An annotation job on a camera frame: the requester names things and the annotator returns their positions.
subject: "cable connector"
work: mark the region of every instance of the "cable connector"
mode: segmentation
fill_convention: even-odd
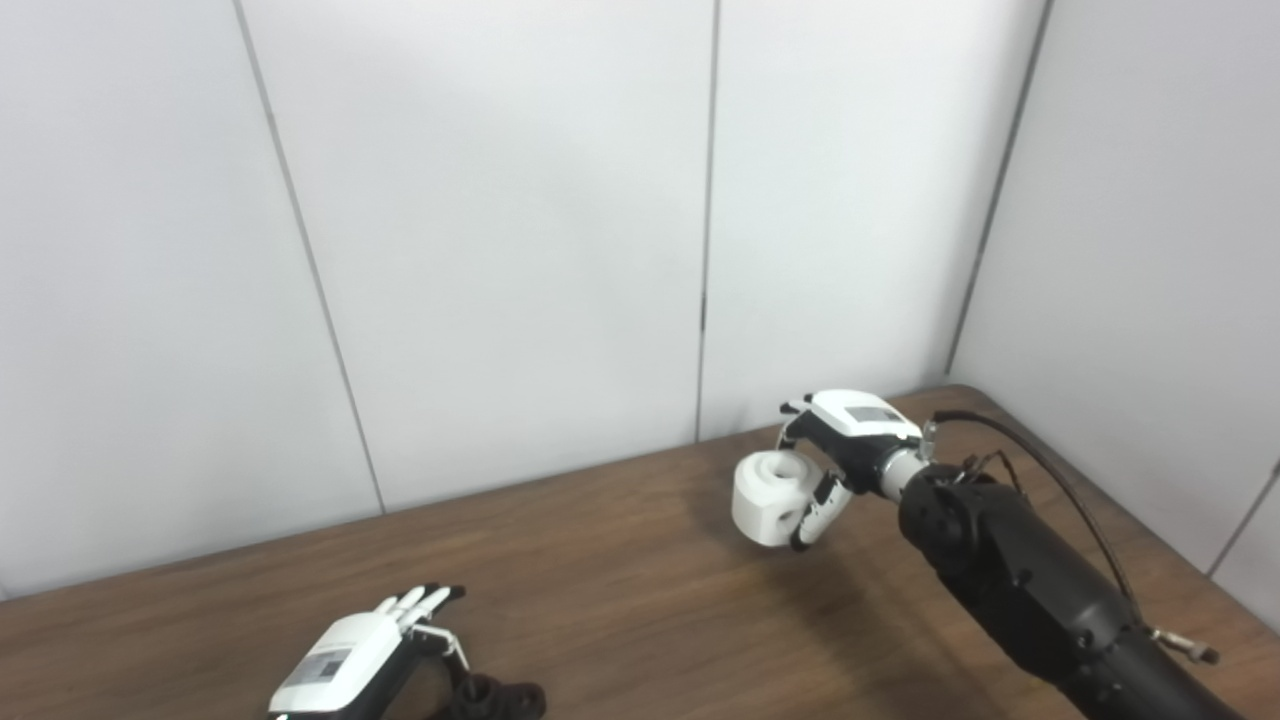
[[[920,448],[916,454],[925,465],[933,462],[933,446],[937,436],[938,424],[933,420],[924,423],[924,427],[920,429]]]
[[[1190,638],[1184,638],[1178,633],[1161,630],[1160,628],[1151,632],[1151,639],[1158,642],[1169,650],[1185,655],[1188,660],[1196,664],[1203,662],[1206,665],[1217,665],[1219,660],[1222,659],[1222,653],[1210,647],[1208,643],[1196,642]]]

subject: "black joint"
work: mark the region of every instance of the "black joint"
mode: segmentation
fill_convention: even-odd
[[[803,539],[800,539],[800,528],[796,528],[791,533],[791,550],[794,550],[796,552],[804,552],[804,551],[809,550],[810,547],[813,547],[813,546],[810,546],[809,543],[806,543]]]
[[[445,657],[444,653],[449,652],[449,641],[436,635],[413,633],[410,642],[422,657]]]
[[[500,689],[502,683],[488,675],[468,675],[454,691],[454,715],[466,720],[497,717],[502,710]]]

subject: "label on robotic hand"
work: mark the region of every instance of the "label on robotic hand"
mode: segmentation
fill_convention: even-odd
[[[298,666],[293,669],[293,673],[289,674],[280,687],[289,688],[311,683],[332,683],[338,676],[338,670],[347,661],[348,655],[351,655],[351,648],[308,655],[302,659],[302,662],[298,662]]]
[[[905,423],[901,415],[886,407],[845,407],[859,423]]]

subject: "black cable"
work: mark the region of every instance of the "black cable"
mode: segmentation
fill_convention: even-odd
[[[1023,489],[1023,483],[1018,480],[1018,471],[1014,470],[1014,462],[1007,455],[1005,455],[1005,451],[997,450],[996,452],[992,452],[992,455],[1000,457],[1000,464],[1005,466],[1005,473],[1009,473],[1009,482],[1014,484],[1014,489],[1018,491],[1018,495],[1027,497],[1027,491]]]
[[[1102,527],[1098,525],[1097,518],[1094,518],[1093,512],[1091,512],[1088,506],[1084,505],[1084,500],[1075,492],[1075,488],[1071,487],[1071,483],[1068,482],[1066,477],[1062,475],[1062,473],[1055,468],[1053,464],[1050,462],[1050,460],[1044,457],[1044,455],[1036,446],[1014,432],[1012,428],[998,420],[992,420],[986,415],[979,415],[970,410],[940,410],[933,414],[933,421],[940,425],[952,420],[964,420],[969,423],[978,423],[979,425],[987,425],[988,428],[1014,441],[1018,447],[1021,447],[1027,451],[1027,455],[1032,456],[1032,460],[1036,460],[1041,468],[1044,468],[1048,477],[1053,478],[1057,487],[1062,489],[1062,495],[1071,501],[1071,505],[1075,506],[1075,511],[1080,514],[1080,519],[1084,520],[1085,525],[1088,525],[1089,533],[1093,534],[1093,539],[1098,543],[1098,548],[1102,550],[1102,555],[1107,559],[1107,565],[1111,566],[1111,574],[1116,579],[1116,587],[1120,589],[1120,594],[1129,600],[1130,605],[1133,605],[1134,615],[1137,615],[1138,621],[1142,623],[1142,610],[1138,607],[1138,598],[1133,594],[1133,587],[1129,584],[1129,577],[1125,575],[1124,568],[1120,566],[1120,559],[1116,556],[1115,550],[1112,550],[1111,543],[1107,542],[1106,534],[1102,532]],[[1012,464],[1009,462],[1007,457],[1005,457],[1005,468],[1012,470]]]

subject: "wooden table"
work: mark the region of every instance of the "wooden table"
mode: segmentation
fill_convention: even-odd
[[[896,405],[916,421],[941,407],[1009,419],[964,387]],[[892,505],[859,498],[805,555],[740,536],[733,466],[774,437],[744,433],[0,603],[0,720],[262,717],[329,623],[429,580],[467,585],[439,623],[479,670],[541,683],[553,720],[1076,717],[942,591],[899,537]],[[1101,562],[1047,477],[986,428],[947,425],[940,456],[997,446],[1043,516]],[[1147,618],[1216,644],[1224,664],[1199,670],[1203,682],[1253,720],[1280,717],[1280,638],[1082,489]]]

